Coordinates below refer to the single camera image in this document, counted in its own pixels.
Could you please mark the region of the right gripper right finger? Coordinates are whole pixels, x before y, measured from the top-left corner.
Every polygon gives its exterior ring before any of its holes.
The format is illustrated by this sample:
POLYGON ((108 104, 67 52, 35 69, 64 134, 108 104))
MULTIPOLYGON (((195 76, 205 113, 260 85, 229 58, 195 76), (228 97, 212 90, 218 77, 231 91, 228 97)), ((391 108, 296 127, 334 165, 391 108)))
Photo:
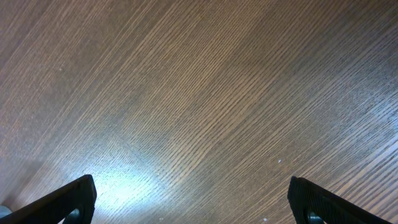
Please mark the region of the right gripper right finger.
POLYGON ((291 178, 287 198, 298 224, 391 224, 303 177, 291 178))

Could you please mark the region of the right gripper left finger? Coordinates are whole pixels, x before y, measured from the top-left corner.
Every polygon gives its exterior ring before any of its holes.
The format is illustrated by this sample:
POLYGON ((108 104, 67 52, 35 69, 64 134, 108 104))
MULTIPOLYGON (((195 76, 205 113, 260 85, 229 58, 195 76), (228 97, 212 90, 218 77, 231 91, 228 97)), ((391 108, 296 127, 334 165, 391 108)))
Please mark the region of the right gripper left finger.
POLYGON ((93 176, 86 174, 2 217, 1 223, 90 224, 95 211, 96 197, 93 176))

